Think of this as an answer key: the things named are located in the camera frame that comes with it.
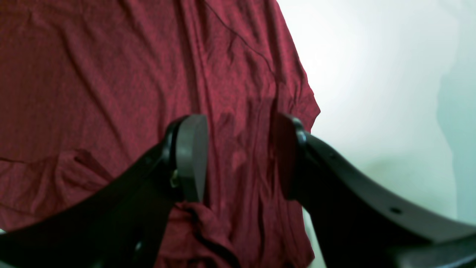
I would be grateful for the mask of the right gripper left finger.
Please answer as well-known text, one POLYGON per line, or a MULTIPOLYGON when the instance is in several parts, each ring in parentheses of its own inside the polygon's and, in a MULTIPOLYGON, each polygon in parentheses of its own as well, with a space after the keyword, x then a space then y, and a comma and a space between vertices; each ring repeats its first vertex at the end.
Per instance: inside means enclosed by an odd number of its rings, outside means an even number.
POLYGON ((1 235, 2 268, 152 268, 177 202, 201 202, 207 118, 169 124, 163 140, 102 190, 52 217, 1 235))

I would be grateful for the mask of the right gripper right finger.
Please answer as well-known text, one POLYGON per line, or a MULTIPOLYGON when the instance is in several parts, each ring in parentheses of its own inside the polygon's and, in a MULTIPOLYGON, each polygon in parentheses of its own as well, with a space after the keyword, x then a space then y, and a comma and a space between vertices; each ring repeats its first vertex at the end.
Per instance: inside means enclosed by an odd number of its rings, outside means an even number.
POLYGON ((311 216, 328 268, 475 267, 475 226, 372 181, 296 117, 276 114, 273 140, 283 195, 311 216))

